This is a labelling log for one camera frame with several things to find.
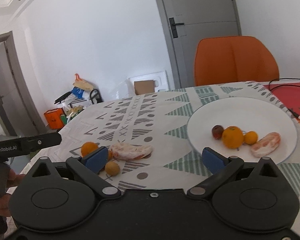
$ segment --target blue gripper pad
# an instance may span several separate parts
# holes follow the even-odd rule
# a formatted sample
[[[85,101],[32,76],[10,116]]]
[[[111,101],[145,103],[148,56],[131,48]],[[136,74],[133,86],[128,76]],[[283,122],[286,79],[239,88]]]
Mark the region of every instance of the blue gripper pad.
[[[202,151],[202,163],[212,174],[215,174],[228,164],[228,159],[211,148],[205,147]]]
[[[108,149],[104,146],[83,157],[80,162],[94,173],[98,173],[108,162]]]

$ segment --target white plate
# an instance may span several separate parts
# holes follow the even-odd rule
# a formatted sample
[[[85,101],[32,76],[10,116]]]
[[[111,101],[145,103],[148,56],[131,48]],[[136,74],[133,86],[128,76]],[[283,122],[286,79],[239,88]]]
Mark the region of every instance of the white plate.
[[[210,147],[225,157],[236,155],[245,162],[258,162],[250,153],[250,146],[237,149],[226,148],[221,140],[215,140],[211,129],[215,125],[224,128],[237,126],[242,131],[255,131],[259,139],[270,132],[281,135],[279,147],[268,156],[278,164],[286,160],[297,145],[297,129],[290,117],[277,106],[253,98],[225,98],[208,103],[190,117],[187,126],[188,138],[195,150],[202,153]]]

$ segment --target tablecloth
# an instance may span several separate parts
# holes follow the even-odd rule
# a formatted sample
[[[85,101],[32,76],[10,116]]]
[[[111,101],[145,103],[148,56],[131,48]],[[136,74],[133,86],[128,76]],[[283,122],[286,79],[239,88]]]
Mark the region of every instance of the tablecloth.
[[[276,96],[254,81],[191,87],[100,103],[88,107],[67,124],[60,131],[61,144],[41,150],[23,173],[42,156],[61,162],[80,155],[80,147],[86,141],[107,147],[116,142],[128,142],[152,145],[154,151],[140,160],[115,160],[121,173],[111,177],[102,172],[103,179],[120,190],[188,190],[210,175],[202,165],[201,155],[191,148],[187,139],[188,119],[202,105],[228,97],[257,98],[278,106],[291,116]],[[298,130],[297,148],[279,168],[300,199],[300,125],[294,122]],[[300,235],[300,211],[292,229]]]

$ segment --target cardboard box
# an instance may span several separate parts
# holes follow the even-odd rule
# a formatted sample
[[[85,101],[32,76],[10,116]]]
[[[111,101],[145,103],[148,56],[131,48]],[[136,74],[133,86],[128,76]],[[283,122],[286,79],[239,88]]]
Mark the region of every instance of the cardboard box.
[[[135,81],[134,89],[136,95],[154,93],[154,80]]]

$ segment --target cable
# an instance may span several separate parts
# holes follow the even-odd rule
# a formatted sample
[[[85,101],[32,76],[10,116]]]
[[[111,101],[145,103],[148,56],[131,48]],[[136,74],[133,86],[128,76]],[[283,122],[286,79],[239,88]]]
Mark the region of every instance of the cable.
[[[283,80],[283,79],[300,80],[300,78],[276,78],[276,79],[273,79],[273,80],[271,80],[271,81],[269,82],[269,91],[272,92],[273,90],[275,90],[275,89],[277,89],[277,88],[279,88],[279,87],[299,87],[299,88],[300,88],[299,85],[292,85],[292,84],[281,84],[281,85],[278,85],[278,86],[276,86],[276,87],[274,87],[274,88],[270,88],[270,85],[271,85],[272,82],[274,82],[274,81],[279,81],[279,80]]]
[[[271,80],[271,81],[269,82],[269,91],[272,92],[273,90],[275,90],[275,89],[277,89],[277,88],[279,88],[279,87],[298,87],[298,88],[300,88],[299,85],[293,85],[293,84],[281,84],[281,85],[278,85],[278,86],[276,86],[276,87],[274,87],[274,88],[270,88],[270,85],[271,85],[272,82],[274,82],[274,81],[279,81],[279,80],[283,80],[283,79],[300,80],[300,78],[276,78],[276,79],[273,79],[273,80]],[[293,116],[294,116],[295,118],[297,118],[297,119],[300,120],[300,115],[299,115],[299,114],[297,114],[296,112],[294,112],[292,109],[289,109],[289,108],[288,108],[288,110],[293,114]]]

